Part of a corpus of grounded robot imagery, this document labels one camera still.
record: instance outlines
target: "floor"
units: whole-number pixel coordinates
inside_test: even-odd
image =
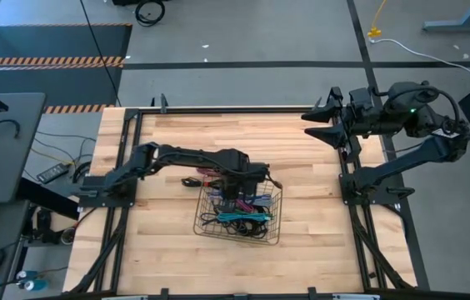
[[[84,2],[93,23],[134,23],[133,7],[114,7],[103,0]],[[354,2],[362,30],[367,32],[380,1]],[[171,106],[312,104],[326,96],[331,86],[346,93],[368,85],[347,1],[172,0],[165,5],[166,17],[157,26],[133,27],[119,83],[124,106],[147,106],[161,93]],[[470,63],[470,34],[421,30],[423,21],[457,19],[469,7],[470,0],[391,1],[378,26],[385,38],[396,38],[419,52]],[[84,22],[77,0],[0,1],[0,24]],[[423,61],[390,43],[367,47],[372,62]],[[232,64],[206,64],[221,62]],[[257,67],[240,62],[257,62]],[[259,62],[275,63],[259,67]],[[296,67],[278,62],[308,63]],[[330,63],[317,66],[314,62]],[[380,90],[396,81],[428,80],[456,99],[470,93],[470,75],[455,68],[376,67],[373,72]],[[433,106],[449,113],[445,102]],[[99,119],[100,113],[43,115],[40,130],[95,137]],[[82,141],[40,139],[74,156]],[[396,148],[418,142],[401,134],[393,140]],[[60,152],[39,148],[63,158]],[[85,149],[91,153],[93,145],[86,143]],[[34,175],[54,164],[33,154],[26,169]],[[403,177],[407,186],[417,190],[410,203],[430,288],[470,293],[470,144],[458,162],[424,165]],[[66,178],[49,186],[62,193],[69,189]],[[68,251],[67,247],[35,249],[28,254],[26,268],[66,265]],[[54,274],[51,288],[42,292],[25,294],[11,287],[5,298],[57,294],[63,277],[64,272]]]

